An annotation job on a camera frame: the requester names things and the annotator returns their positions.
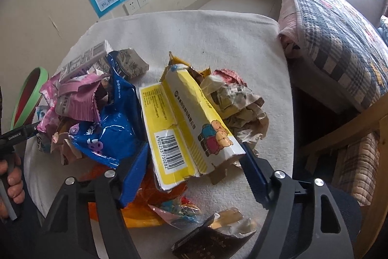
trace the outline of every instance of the table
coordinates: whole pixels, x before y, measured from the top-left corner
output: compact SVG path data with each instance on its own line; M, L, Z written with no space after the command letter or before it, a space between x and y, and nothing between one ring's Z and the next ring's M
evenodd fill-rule
M150 70L132 83L136 86L159 80L168 62L168 52L190 61L197 69L211 66L238 72L255 93L261 95L269 117L267 136L257 145L261 157L274 169L292 175L294 126L290 78L277 38L276 21L256 14L226 11L170 11L133 15L94 24L70 49L61 67L86 49L107 39L114 50L132 47L150 65ZM69 176L80 176L92 162L81 159L62 166L56 155L39 152L35 139L27 143L25 178L31 198L44 216ZM207 177L191 179L188 196L205 212L237 207L262 227L266 210L255 202L242 170L228 169L227 177L212 185ZM96 222L92 229L100 258L107 258ZM129 230L141 258L174 258L170 247L188 231L169 225ZM257 234L233 258L245 258Z

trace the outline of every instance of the cartoon bear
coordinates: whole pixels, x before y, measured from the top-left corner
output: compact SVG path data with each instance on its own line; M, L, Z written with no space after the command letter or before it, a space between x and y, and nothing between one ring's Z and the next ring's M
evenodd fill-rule
M233 145L227 130L219 120L213 120L211 124L204 124L201 134L198 135L198 140L206 156L217 155L223 148Z

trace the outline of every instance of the barcode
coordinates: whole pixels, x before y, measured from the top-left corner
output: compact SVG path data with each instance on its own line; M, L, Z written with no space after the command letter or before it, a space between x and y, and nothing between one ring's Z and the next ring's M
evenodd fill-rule
M93 48L93 56L100 54L104 50L104 48L105 48L105 42L100 43L99 45L96 45Z
M178 142L173 131L166 130L163 132L163 136L161 136L160 132L156 133L156 141L158 142L165 172L170 174L186 167L187 165L179 149Z

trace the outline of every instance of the human hand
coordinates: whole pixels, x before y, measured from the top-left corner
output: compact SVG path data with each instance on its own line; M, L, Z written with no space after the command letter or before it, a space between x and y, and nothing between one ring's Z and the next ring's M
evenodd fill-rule
M19 167L21 165L20 157L15 155L15 168L8 175L7 180L10 185L7 194L14 200L16 204L20 204L24 201L25 192L23 190L22 171ZM6 160L0 161L0 175L3 175L8 170L8 163ZM0 218L8 218L8 211L5 208L5 204L0 198Z

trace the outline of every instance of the yellow cardboard box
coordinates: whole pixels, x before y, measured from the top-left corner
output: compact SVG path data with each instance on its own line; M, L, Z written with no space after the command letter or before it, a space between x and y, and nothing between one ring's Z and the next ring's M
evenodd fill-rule
M206 174L217 183L245 154L185 67L168 67L160 83L140 89L140 99L161 189Z

